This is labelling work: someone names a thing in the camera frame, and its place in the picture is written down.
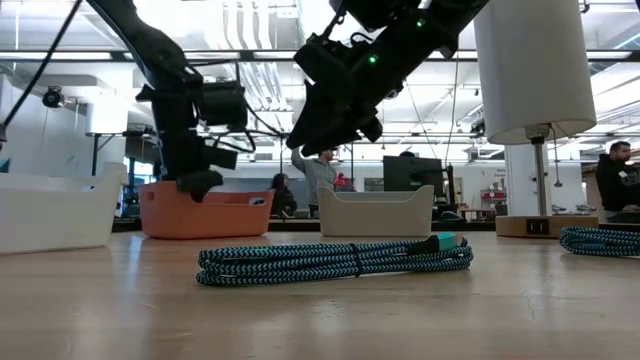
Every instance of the white plastic basket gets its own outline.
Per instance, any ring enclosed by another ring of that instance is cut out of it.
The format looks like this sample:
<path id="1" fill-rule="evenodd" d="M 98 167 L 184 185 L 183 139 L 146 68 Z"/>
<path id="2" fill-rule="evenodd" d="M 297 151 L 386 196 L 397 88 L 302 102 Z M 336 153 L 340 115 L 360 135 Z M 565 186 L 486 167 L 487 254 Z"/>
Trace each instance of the white plastic basket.
<path id="1" fill-rule="evenodd" d="M 117 163 L 89 178 L 0 174 L 0 254 L 106 245 L 126 183 Z"/>
<path id="2" fill-rule="evenodd" d="M 433 186 L 415 192 L 335 193 L 318 189 L 324 236 L 424 237 L 431 234 Z"/>

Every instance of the orange bin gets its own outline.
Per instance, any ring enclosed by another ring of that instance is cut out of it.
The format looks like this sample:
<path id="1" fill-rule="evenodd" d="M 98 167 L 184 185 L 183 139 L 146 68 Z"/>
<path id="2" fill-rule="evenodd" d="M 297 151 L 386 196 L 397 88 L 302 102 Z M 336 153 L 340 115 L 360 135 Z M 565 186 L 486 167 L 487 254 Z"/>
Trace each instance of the orange bin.
<path id="1" fill-rule="evenodd" d="M 158 239 L 260 236 L 269 228 L 273 193 L 209 193 L 202 203 L 173 181 L 139 185 L 142 232 Z"/>

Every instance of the gray shirt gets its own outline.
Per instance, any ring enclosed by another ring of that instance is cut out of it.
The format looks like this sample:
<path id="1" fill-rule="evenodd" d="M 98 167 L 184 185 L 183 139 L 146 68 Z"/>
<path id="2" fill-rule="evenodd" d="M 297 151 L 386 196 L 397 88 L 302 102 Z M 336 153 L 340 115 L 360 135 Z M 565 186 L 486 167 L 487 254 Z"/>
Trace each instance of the gray shirt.
<path id="1" fill-rule="evenodd" d="M 291 162 L 307 178 L 307 193 L 309 204 L 318 205 L 318 186 L 333 189 L 336 181 L 336 169 L 320 159 L 305 160 L 300 155 L 300 149 L 294 149 L 291 153 Z"/>

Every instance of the braided cable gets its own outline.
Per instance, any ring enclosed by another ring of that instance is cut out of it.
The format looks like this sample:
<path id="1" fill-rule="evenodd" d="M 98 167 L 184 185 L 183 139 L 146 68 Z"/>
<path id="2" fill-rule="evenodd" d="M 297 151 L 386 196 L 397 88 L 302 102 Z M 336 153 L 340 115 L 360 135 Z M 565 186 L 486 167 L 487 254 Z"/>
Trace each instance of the braided cable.
<path id="1" fill-rule="evenodd" d="M 640 234 L 633 232 L 566 227 L 560 245 L 577 255 L 640 256 Z"/>
<path id="2" fill-rule="evenodd" d="M 250 286 L 334 279 L 387 272 L 468 269 L 468 241 L 427 252 L 423 241 L 374 244 L 252 246 L 200 251 L 196 281 L 208 286 Z"/>

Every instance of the black jacket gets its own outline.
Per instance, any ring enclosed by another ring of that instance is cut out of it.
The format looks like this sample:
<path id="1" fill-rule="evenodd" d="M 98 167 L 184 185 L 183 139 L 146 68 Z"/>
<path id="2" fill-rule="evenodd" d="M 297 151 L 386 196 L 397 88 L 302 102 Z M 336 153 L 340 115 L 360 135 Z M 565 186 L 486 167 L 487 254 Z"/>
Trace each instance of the black jacket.
<path id="1" fill-rule="evenodd" d="M 638 173 L 624 162 L 611 160 L 606 154 L 600 155 L 596 180 L 605 210 L 621 211 L 627 205 L 638 204 Z"/>
<path id="2" fill-rule="evenodd" d="M 276 190 L 273 195 L 273 205 L 271 206 L 271 215 L 282 215 L 284 211 L 289 216 L 298 209 L 298 204 L 293 198 L 293 193 L 288 188 Z"/>

